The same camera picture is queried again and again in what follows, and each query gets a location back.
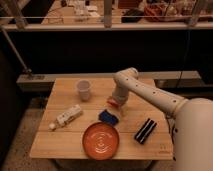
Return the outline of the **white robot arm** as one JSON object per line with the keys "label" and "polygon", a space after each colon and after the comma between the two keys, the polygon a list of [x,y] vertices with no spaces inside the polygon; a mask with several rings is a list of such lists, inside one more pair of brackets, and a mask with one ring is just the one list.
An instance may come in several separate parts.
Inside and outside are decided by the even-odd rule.
{"label": "white robot arm", "polygon": [[176,121],[173,171],[213,171],[213,100],[187,99],[142,83],[131,67],[113,75],[113,99],[124,105],[129,93],[146,100]]}

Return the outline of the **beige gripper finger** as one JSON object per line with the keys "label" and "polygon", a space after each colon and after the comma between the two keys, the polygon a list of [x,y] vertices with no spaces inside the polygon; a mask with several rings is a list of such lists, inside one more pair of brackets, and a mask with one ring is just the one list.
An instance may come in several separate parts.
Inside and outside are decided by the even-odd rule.
{"label": "beige gripper finger", "polygon": [[127,112],[127,108],[126,108],[126,104],[124,104],[124,105],[120,105],[119,107],[118,107],[118,109],[119,109],[119,113],[120,113],[120,115],[122,116],[122,117],[124,117],[124,116],[126,116],[126,112]]}

